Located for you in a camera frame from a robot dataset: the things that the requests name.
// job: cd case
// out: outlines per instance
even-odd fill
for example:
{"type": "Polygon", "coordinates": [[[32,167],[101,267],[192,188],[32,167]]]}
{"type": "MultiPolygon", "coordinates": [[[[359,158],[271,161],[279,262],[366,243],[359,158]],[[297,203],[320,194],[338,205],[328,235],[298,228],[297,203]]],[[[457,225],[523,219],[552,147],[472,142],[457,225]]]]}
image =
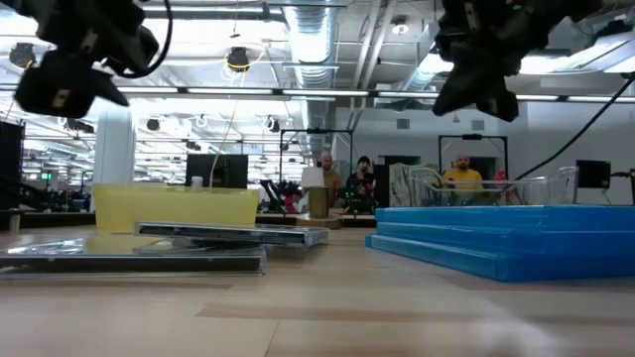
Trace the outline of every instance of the cd case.
{"type": "Polygon", "coordinates": [[[328,240],[328,229],[274,225],[229,226],[173,222],[137,222],[137,236],[184,237],[204,247],[209,241],[244,242],[308,248],[328,240]]]}

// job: bald man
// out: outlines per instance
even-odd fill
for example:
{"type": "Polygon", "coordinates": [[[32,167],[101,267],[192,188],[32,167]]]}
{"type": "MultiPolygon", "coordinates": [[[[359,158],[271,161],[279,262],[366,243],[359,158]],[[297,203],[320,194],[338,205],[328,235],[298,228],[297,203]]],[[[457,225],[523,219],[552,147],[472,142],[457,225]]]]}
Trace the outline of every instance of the bald man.
{"type": "Polygon", "coordinates": [[[333,169],[333,156],[330,152],[322,152],[319,161],[324,174],[324,184],[328,187],[328,204],[333,207],[336,204],[336,193],[342,188],[341,176],[333,169]]]}
{"type": "Polygon", "coordinates": [[[454,163],[455,167],[444,173],[444,179],[451,180],[451,184],[459,189],[483,189],[481,183],[460,183],[461,181],[483,180],[478,171],[469,168],[469,157],[467,155],[457,155],[454,163]]]}

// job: woman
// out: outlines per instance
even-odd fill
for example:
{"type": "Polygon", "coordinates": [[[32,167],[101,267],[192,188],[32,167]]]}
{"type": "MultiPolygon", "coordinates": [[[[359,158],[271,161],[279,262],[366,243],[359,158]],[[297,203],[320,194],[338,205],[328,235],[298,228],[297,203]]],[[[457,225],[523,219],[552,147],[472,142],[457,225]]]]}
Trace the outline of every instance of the woman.
{"type": "Polygon", "coordinates": [[[368,172],[370,168],[370,159],[368,157],[361,157],[357,161],[357,170],[355,175],[351,175],[348,178],[346,187],[349,189],[354,188],[356,193],[372,195],[375,190],[375,175],[368,172]]]}
{"type": "Polygon", "coordinates": [[[357,161],[357,170],[346,182],[345,208],[346,211],[373,212],[377,205],[373,192],[375,190],[375,175],[368,172],[370,160],[361,157],[357,161]]]}

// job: person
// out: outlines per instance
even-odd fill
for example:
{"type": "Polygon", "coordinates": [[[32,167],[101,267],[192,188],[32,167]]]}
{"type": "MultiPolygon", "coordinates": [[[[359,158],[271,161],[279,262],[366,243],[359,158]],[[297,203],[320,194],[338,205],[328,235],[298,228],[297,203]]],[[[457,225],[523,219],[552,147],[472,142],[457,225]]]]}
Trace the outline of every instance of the person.
{"type": "Polygon", "coordinates": [[[328,203],[336,204],[336,193],[342,188],[341,176],[333,169],[333,156],[330,152],[322,152],[319,156],[321,171],[324,174],[324,185],[328,187],[328,203]]]}
{"type": "Polygon", "coordinates": [[[346,187],[354,189],[356,193],[372,195],[375,190],[375,175],[368,172],[370,159],[363,156],[357,161],[357,170],[348,178],[346,187]]]}
{"type": "Polygon", "coordinates": [[[341,197],[345,197],[343,207],[346,211],[357,213],[372,213],[377,206],[373,197],[375,190],[375,175],[368,172],[370,159],[361,157],[357,161],[357,169],[346,181],[346,189],[341,197]]]}
{"type": "Polygon", "coordinates": [[[460,183],[461,181],[483,180],[478,171],[469,168],[469,157],[467,155],[456,156],[454,168],[444,173],[444,179],[451,181],[451,184],[458,189],[483,189],[482,183],[460,183]]]}

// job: black cable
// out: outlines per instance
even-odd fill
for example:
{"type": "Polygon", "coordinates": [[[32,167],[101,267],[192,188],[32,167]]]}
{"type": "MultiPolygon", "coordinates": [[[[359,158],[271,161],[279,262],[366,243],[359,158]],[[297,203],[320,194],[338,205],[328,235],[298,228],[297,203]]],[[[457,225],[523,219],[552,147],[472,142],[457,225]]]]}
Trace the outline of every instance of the black cable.
{"type": "Polygon", "coordinates": [[[130,78],[130,79],[145,77],[147,75],[152,74],[155,70],[157,70],[157,68],[159,68],[159,66],[163,64],[163,61],[166,60],[166,57],[168,56],[168,52],[170,51],[170,45],[172,44],[172,32],[174,29],[174,15],[172,13],[172,4],[170,3],[170,0],[163,0],[163,2],[166,5],[166,15],[168,17],[168,33],[166,35],[166,41],[164,43],[163,50],[161,51],[161,54],[159,55],[159,58],[151,66],[149,66],[148,69],[140,71],[140,72],[129,73],[129,74],[122,73],[121,74],[122,77],[130,78]]]}
{"type": "Polygon", "coordinates": [[[602,116],[602,114],[604,114],[604,112],[617,100],[617,98],[620,97],[620,95],[622,95],[622,93],[633,83],[633,79],[629,79],[626,81],[626,83],[624,83],[622,85],[621,88],[619,88],[619,90],[611,97],[611,99],[606,102],[606,104],[604,104],[604,106],[595,114],[593,115],[593,117],[588,121],[588,123],[586,123],[582,129],[580,129],[577,134],[575,134],[564,146],[562,146],[558,151],[556,151],[553,155],[551,155],[550,157],[548,157],[546,160],[544,160],[543,162],[535,165],[534,167],[530,168],[529,170],[525,171],[524,173],[522,173],[520,176],[518,176],[517,178],[515,178],[514,180],[520,180],[525,178],[527,175],[531,174],[532,172],[534,172],[535,170],[543,167],[544,165],[552,162],[555,158],[557,158],[560,154],[562,154],[566,149],[568,149],[573,143],[575,143],[575,141],[577,139],[579,139],[579,137],[582,136],[582,134],[584,134],[588,128],[591,127],[591,125],[593,125],[593,123],[595,123],[595,121],[597,121],[597,119],[599,119],[600,116],[602,116]]]}

